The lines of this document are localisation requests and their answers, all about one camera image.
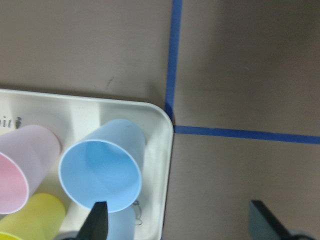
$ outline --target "black plastic piece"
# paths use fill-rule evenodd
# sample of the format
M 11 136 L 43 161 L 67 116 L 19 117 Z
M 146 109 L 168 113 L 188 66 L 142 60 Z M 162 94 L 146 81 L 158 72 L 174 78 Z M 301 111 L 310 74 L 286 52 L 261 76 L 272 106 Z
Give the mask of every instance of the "black plastic piece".
M 108 206 L 106 201 L 96 202 L 76 238 L 64 240 L 106 240 L 108 236 Z
M 250 201 L 249 233 L 253 240 L 314 240 L 303 234 L 291 235 L 260 200 Z

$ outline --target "white tray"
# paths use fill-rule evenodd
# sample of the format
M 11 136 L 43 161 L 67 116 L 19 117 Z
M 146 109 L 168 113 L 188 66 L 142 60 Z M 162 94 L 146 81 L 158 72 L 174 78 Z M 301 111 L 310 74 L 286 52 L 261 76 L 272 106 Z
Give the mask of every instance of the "white tray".
M 137 199 L 140 205 L 134 206 L 140 218 L 134 239 L 160 240 L 173 142 L 173 125 L 161 108 L 145 102 L 0 89 L 0 134 L 16 129 L 18 118 L 20 127 L 39 124 L 51 129 L 61 142 L 62 152 L 112 119 L 124 118 L 140 126 L 147 144 Z M 56 195 L 67 206 L 59 233 L 76 231 L 89 210 L 67 197 L 59 182 L 58 164 L 59 159 L 36 192 Z

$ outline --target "blue tape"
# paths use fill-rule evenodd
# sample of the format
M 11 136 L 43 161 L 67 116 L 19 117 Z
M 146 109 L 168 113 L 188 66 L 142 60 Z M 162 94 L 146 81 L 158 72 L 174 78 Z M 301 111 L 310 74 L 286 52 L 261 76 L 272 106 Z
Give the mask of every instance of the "blue tape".
M 175 101 L 181 13 L 182 0 L 173 0 L 164 104 L 164 111 L 168 114 L 170 119 L 173 117 Z
M 176 134 L 206 135 L 227 138 L 258 139 L 300 144 L 320 144 L 320 136 L 285 134 L 265 131 L 249 131 L 197 126 L 174 126 Z

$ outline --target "cup rim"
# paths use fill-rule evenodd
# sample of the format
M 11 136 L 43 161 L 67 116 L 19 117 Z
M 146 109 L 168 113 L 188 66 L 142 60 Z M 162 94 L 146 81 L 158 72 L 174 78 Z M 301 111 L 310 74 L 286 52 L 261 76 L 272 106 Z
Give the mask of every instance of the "cup rim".
M 22 209 L 26 205 L 26 203 L 27 203 L 27 201 L 29 199 L 29 195 L 30 195 L 30 186 L 29 186 L 29 181 L 28 181 L 25 173 L 20 168 L 20 166 L 11 157 L 9 157 L 8 155 L 4 154 L 3 152 L 0 152 L 0 155 L 3 156 L 7 161 L 11 162 L 14 165 L 14 167 L 18 170 L 18 172 L 21 174 L 21 176 L 23 178 L 23 181 L 24 181 L 24 184 L 25 184 L 25 188 L 26 188 L 25 198 L 24 198 L 24 201 L 23 201 L 23 203 L 21 204 L 20 207 L 16 208 L 15 210 L 12 210 L 12 211 L 0 211 L 0 214 L 6 215 L 6 214 L 15 213 L 15 212 L 19 211 L 20 209 Z
M 1 235 L 5 235 L 5 236 L 9 236 L 9 237 L 12 237 L 12 238 L 16 238 L 16 240 L 23 240 L 22 238 L 16 236 L 16 235 L 13 235 L 11 233 L 8 233 L 8 232 L 5 232 L 5 231 L 0 231 L 0 237 Z
M 138 190 L 136 191 L 135 196 L 132 198 L 132 200 L 126 204 L 125 206 L 121 207 L 121 208 L 117 208 L 117 209 L 110 209 L 110 206 L 108 205 L 108 213 L 115 213 L 115 212 L 119 212 L 122 211 L 124 209 L 126 209 L 127 207 L 129 207 L 139 196 L 141 189 L 142 189 L 142 173 L 141 170 L 139 168 L 139 165 L 137 164 L 136 160 L 132 157 L 132 155 L 125 150 L 123 147 L 115 144 L 114 142 L 108 141 L 108 140 L 103 140 L 103 139 L 97 139 L 97 138 L 92 138 L 92 139 L 85 139 L 85 140 L 80 140 L 78 142 L 76 142 L 75 144 L 71 145 L 70 147 L 68 147 L 68 149 L 63 153 L 63 155 L 60 158 L 60 162 L 59 162 L 59 167 L 58 167 L 58 176 L 59 176 L 59 181 L 60 184 L 63 188 L 63 190 L 65 191 L 65 193 L 68 195 L 69 198 L 71 198 L 75 203 L 79 204 L 80 206 L 86 208 L 86 209 L 90 209 L 89 207 L 83 205 L 82 203 L 80 203 L 78 200 L 76 200 L 71 194 L 69 194 L 68 190 L 65 187 L 64 181 L 62 179 L 62 174 L 61 174 L 61 168 L 62 168 L 62 162 L 63 162 L 63 158 L 67 155 L 67 153 L 74 147 L 80 145 L 80 144 L 84 144 L 87 142 L 99 142 L 99 143 L 106 143 L 106 144 L 110 144 L 118 149 L 120 149 L 121 151 L 123 151 L 127 156 L 129 156 L 129 158 L 131 159 L 131 162 L 134 164 L 135 169 L 137 171 L 137 175 L 138 175 L 138 181 L 139 181 L 139 186 L 138 186 Z

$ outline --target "blue plastic cup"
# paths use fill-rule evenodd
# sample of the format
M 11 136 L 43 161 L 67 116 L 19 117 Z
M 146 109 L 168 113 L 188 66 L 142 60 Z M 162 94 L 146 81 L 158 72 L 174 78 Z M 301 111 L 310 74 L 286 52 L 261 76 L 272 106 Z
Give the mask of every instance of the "blue plastic cup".
M 134 240 L 136 214 L 132 206 L 108 215 L 108 237 L 106 240 Z
M 143 131 L 133 122 L 107 122 L 62 155 L 59 179 L 64 191 L 87 209 L 104 201 L 109 213 L 127 208 L 142 188 L 145 145 Z

